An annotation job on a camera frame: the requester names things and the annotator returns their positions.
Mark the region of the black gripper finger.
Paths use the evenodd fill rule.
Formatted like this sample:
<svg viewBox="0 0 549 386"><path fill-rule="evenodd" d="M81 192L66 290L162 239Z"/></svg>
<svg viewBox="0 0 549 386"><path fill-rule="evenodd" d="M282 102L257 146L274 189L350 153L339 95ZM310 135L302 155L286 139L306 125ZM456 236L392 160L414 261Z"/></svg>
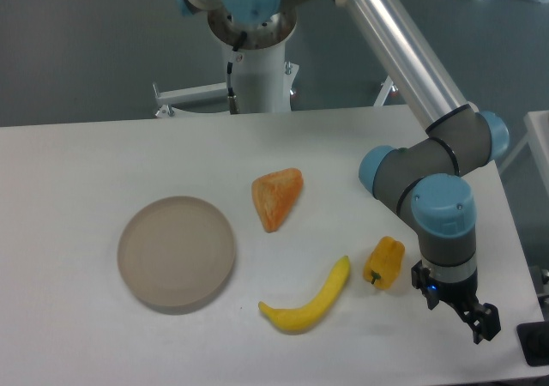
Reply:
<svg viewBox="0 0 549 386"><path fill-rule="evenodd" d="M467 304L462 321L472 330L474 344L491 341L501 331L498 308L492 304L479 301Z"/></svg>
<svg viewBox="0 0 549 386"><path fill-rule="evenodd" d="M438 292L435 286L428 286L424 291L424 297L429 310L433 310L439 304Z"/></svg>

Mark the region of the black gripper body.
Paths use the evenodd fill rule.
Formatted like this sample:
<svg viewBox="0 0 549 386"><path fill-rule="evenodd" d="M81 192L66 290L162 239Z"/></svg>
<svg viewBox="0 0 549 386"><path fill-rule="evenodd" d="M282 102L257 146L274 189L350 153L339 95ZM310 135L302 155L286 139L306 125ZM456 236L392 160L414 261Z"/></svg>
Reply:
<svg viewBox="0 0 549 386"><path fill-rule="evenodd" d="M413 288L420 290L423 296L428 286L435 286L439 303L443 302L450 306L461 319L467 304L478 301L476 297L478 287L477 270L474 270L465 280L444 282L435 278L434 272L419 261L411 269L411 278Z"/></svg>

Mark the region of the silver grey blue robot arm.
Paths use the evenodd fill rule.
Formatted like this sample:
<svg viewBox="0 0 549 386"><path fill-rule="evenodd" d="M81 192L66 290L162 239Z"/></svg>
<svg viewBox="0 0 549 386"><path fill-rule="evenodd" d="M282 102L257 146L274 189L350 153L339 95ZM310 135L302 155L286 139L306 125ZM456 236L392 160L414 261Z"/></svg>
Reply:
<svg viewBox="0 0 549 386"><path fill-rule="evenodd" d="M285 112L290 89L283 46L295 9L310 0L176 0L184 15L204 12L224 46L221 92L233 114ZM438 61L399 0L334 0L353 18L400 89L426 139L410 148L380 146L359 166L359 180L417 234L420 261L412 284L430 307L449 305L475 341L501 329L498 309L476 296L476 207L464 176L501 156L509 132L494 113L476 112Z"/></svg>

